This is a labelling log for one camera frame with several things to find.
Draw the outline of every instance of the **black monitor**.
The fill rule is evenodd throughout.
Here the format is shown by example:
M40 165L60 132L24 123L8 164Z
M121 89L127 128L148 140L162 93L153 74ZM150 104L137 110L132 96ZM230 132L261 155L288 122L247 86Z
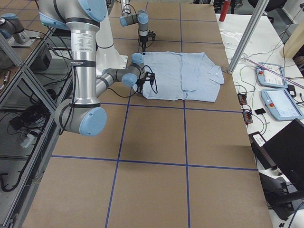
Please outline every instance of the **black monitor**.
M264 146L297 190L304 190L304 124L294 119Z

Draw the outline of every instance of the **white desk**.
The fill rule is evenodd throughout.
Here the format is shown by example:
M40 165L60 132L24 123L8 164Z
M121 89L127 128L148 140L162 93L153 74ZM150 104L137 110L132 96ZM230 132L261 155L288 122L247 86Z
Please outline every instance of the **white desk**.
M226 54L228 58L232 58L234 54L234 49L237 48L238 43L240 41L240 38L249 22L250 15L227 15L226 19L224 22L218 22L219 28L221 30L221 35L223 39L223 43L226 47ZM268 59L268 63L275 63L275 64L281 64L284 65L284 59L280 55L280 50L283 48L283 44L277 35L275 29L269 22L268 18L266 16L263 16L257 25L250 42L248 43L246 49L245 49L245 54L247 56L250 56L252 54L256 53L265 53L268 52L276 47L276 45L279 44L281 45L278 49L273 51L273 54L271 57L268 59L270 56L270 53L267 54L259 54L259 55L254 55L251 56L250 59L255 61L255 62L266 62ZM286 77L302 77L299 69L297 66L291 66L294 65L294 61L292 59L286 59L285 66L289 66L285 68L285 76ZM239 61L239 64L237 65L235 71L233 72L233 80L240 85L244 86L247 91L253 91L253 87L242 82L241 81L241 76L239 74L239 71L241 68L245 67L242 69L241 74L242 74L242 79L245 82L248 82L250 84L255 84L256 83L256 72L253 67L249 66L254 66L253 64L249 63L248 61L241 60ZM296 82L299 84L304 85L304 79L296 79ZM258 108L264 108L266 110L266 114L264 114L266 121L269 122L267 124L267 130L265 134L263 135L266 140L269 140L272 136L274 136L278 131L280 131L282 128L284 128L287 124L290 123L290 121L275 121L274 118L270 115L268 110L264 106L264 102L261 99L260 96L260 90L265 89L267 87L261 87L256 83L256 89L254 93L248 93L247 94L247 101L248 104L251 106L252 110L258 109ZM300 93L304 94L304 90L296 87L296 93L297 97L296 100L300 100ZM247 128L248 134L256 132L256 131L261 131L263 128L262 123L253 116L253 124L249 124ZM264 173L266 175L274 176L274 174L271 171L265 171L263 170L263 167L258 164L258 168L261 173ZM274 211L270 210L269 211L271 220L273 223L273 226L276 228L280 223L285 223L284 227L288 227L289 222L291 220L292 215L289 217L288 221L283 221L281 220ZM304 210L300 210L297 212L297 215L292 223L292 228L303 228L304 224Z

